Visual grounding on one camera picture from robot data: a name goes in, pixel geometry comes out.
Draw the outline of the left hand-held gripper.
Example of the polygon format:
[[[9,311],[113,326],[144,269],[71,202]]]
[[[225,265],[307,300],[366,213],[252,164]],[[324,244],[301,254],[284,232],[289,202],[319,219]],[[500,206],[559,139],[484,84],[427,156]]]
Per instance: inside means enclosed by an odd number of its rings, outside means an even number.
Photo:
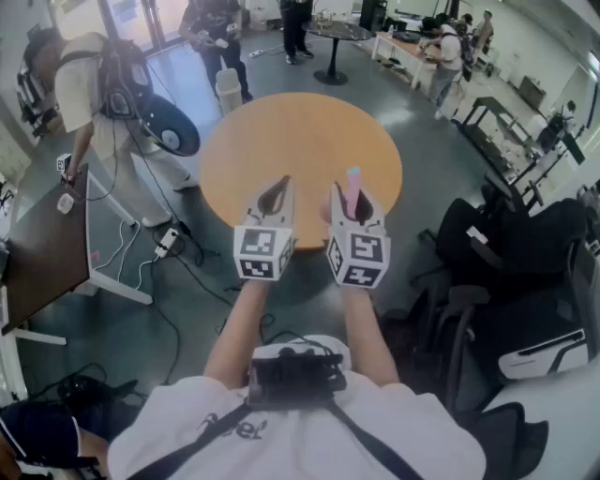
[[[289,175],[251,197],[243,223],[234,227],[233,258],[241,279],[280,280],[295,248],[294,199]]]

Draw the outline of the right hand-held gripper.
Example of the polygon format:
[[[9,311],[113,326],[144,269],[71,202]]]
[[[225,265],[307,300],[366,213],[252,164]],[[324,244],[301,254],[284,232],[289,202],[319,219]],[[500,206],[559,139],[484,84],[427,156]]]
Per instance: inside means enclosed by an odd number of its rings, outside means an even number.
[[[332,221],[347,221],[348,202],[338,182],[330,189]],[[376,288],[390,264],[391,239],[383,226],[384,213],[377,199],[361,189],[355,208],[357,221],[347,226],[331,226],[326,257],[334,280],[339,286]]]

